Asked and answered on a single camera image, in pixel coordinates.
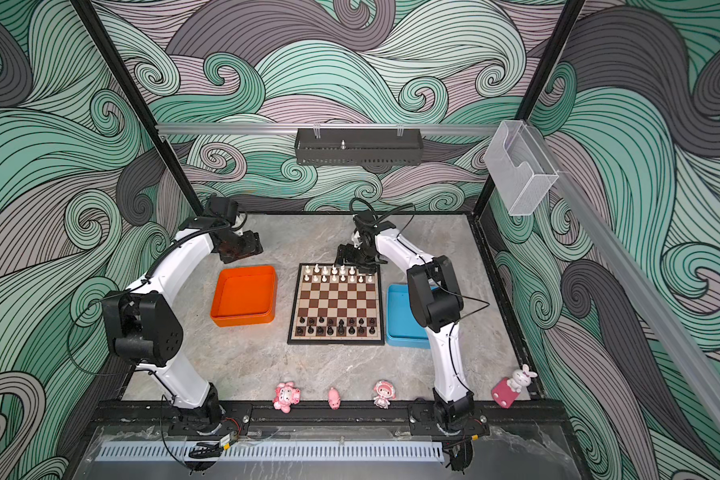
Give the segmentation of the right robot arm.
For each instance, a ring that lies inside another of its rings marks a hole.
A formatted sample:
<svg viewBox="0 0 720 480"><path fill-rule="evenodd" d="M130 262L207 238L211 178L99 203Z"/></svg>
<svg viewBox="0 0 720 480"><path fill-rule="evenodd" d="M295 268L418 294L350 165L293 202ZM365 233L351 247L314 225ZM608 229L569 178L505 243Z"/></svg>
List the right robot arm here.
<svg viewBox="0 0 720 480"><path fill-rule="evenodd" d="M390 263L405 273L412 315L425 329L432 353L435 419L442 431L454 434L474 413L474 392L467 384L461 356L464 297L453 264L448 257L429 254L405 238L389 220L399 208L379 213L358 197L350 200L349 208L355 230L351 241L337 249L337 261L368 272Z"/></svg>

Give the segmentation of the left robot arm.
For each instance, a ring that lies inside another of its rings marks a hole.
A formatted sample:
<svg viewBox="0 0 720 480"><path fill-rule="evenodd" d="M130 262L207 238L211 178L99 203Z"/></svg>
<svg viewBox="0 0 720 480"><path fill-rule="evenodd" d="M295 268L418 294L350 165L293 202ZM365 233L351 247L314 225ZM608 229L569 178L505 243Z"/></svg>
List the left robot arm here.
<svg viewBox="0 0 720 480"><path fill-rule="evenodd" d="M246 220L237 201L209 197L202 212L182 224L143 275L101 301L110 353L151 376L165 400L205 430L222 422L224 410L216 387L182 351L184 331L173 303L209 255L229 264L263 252L259 235L244 228Z"/></svg>

